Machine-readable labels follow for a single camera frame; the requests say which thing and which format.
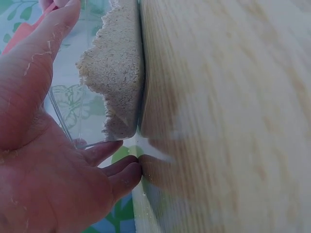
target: hand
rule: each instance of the hand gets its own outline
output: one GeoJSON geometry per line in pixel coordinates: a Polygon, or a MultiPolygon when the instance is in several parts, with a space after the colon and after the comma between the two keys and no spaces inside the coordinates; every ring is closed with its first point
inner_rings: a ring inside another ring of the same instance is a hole
{"type": "Polygon", "coordinates": [[[0,56],[0,232],[80,233],[140,181],[134,156],[97,167],[122,142],[77,150],[42,107],[79,12],[71,0],[0,56]]]}
{"type": "Polygon", "coordinates": [[[53,1],[55,2],[55,5],[58,7],[64,7],[67,4],[67,2],[69,2],[69,0],[39,0],[39,3],[44,11],[53,3],[53,1]]]}

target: pink object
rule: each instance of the pink object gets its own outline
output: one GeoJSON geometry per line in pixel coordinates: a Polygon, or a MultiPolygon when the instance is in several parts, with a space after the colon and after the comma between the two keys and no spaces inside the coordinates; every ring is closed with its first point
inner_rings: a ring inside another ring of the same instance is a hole
{"type": "Polygon", "coordinates": [[[57,9],[57,6],[55,3],[52,3],[42,14],[42,16],[38,19],[38,21],[30,25],[28,23],[22,23],[16,32],[14,33],[13,37],[9,41],[9,43],[6,45],[5,49],[3,50],[2,54],[8,53],[17,43],[25,39],[27,36],[29,36],[41,23],[41,21],[45,18],[45,16],[50,13],[51,11],[57,9]]]}

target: wood grain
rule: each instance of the wood grain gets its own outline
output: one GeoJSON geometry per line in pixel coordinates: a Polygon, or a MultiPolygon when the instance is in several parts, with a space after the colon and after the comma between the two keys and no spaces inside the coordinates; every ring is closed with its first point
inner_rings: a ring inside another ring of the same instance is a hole
{"type": "Polygon", "coordinates": [[[172,203],[163,220],[147,193],[152,221],[169,233],[310,233],[311,1],[142,0],[141,12],[138,145],[157,152],[140,160],[172,203]]]}

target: fingernail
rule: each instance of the fingernail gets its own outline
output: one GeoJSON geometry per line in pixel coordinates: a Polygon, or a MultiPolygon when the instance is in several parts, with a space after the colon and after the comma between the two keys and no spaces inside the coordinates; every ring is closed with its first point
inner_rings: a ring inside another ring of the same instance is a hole
{"type": "Polygon", "coordinates": [[[76,0],[70,0],[69,2],[67,2],[67,4],[65,5],[65,7],[67,7],[67,6],[72,6],[72,5],[75,4],[75,2],[76,2],[76,0]]]}

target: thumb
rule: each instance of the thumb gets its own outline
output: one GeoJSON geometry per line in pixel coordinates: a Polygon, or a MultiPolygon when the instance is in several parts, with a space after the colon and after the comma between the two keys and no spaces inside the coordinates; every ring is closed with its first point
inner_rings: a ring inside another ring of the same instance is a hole
{"type": "Polygon", "coordinates": [[[49,13],[37,29],[0,56],[0,148],[18,148],[52,82],[62,40],[76,24],[80,0],[49,13]]]}

